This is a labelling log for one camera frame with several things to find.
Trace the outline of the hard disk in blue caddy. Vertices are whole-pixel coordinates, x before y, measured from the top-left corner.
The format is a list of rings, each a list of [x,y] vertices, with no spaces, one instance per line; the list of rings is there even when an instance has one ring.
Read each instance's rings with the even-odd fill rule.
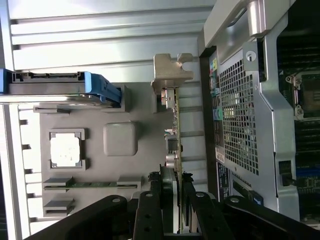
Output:
[[[125,87],[100,74],[14,72],[0,68],[0,104],[119,109]]]

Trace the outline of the CPU socket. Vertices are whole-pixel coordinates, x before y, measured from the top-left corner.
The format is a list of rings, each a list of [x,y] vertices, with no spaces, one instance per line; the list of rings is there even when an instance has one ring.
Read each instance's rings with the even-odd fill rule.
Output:
[[[320,120],[320,70],[297,72],[285,81],[291,85],[294,119]]]

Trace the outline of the silver CPU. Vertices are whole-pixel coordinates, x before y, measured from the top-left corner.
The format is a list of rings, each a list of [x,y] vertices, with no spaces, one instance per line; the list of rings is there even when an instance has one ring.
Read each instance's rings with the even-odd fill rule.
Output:
[[[74,133],[56,133],[50,139],[51,162],[56,167],[75,167],[81,157],[80,139]]]

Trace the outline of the blue expansion slot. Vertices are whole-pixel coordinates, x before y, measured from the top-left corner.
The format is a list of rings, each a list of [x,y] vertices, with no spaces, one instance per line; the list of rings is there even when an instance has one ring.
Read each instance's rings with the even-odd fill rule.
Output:
[[[320,169],[297,169],[296,177],[297,178],[313,178],[320,176]]]

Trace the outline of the green RAM stick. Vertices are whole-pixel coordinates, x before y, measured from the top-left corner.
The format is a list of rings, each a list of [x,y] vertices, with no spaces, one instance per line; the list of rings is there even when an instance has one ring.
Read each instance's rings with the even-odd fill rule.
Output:
[[[133,188],[136,189],[136,184],[117,184],[115,182],[85,182],[85,183],[73,183],[65,186],[48,185],[44,189],[80,189],[80,188]]]

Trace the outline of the blue card retention clip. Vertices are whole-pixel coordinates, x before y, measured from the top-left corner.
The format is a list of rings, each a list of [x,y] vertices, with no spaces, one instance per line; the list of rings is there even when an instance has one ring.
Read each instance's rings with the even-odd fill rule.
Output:
[[[250,200],[255,202],[256,204],[263,206],[264,205],[264,199],[261,195],[259,195],[257,192],[255,192],[254,190],[250,190],[249,191],[249,197]]]

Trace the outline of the grey parts rack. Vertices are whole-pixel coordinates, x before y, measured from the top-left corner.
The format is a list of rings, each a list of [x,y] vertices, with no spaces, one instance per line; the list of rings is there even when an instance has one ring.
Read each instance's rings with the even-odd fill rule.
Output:
[[[168,111],[155,111],[156,96],[149,83],[124,83],[128,112],[115,109],[72,109],[65,114],[40,114],[42,202],[45,217],[64,218],[108,196],[130,198],[148,187],[148,175],[166,156]],[[51,138],[72,133],[80,140],[80,162],[56,167],[51,162]],[[137,188],[44,189],[75,183],[117,183]]]

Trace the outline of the green motherboard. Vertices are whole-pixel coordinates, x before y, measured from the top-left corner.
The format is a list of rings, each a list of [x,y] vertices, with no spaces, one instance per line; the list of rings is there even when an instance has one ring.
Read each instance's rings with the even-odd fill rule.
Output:
[[[279,91],[292,106],[291,85],[286,76],[304,71],[320,71],[320,34],[280,36],[277,39]],[[320,169],[320,120],[294,119],[295,170]],[[302,221],[320,221],[320,176],[295,177]]]

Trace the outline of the open black PC case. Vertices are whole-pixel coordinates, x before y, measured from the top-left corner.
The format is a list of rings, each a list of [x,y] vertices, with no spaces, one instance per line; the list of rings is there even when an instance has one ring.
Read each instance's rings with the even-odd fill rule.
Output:
[[[198,37],[219,201],[249,191],[301,220],[294,110],[279,89],[277,39],[320,34],[320,0],[216,0]]]

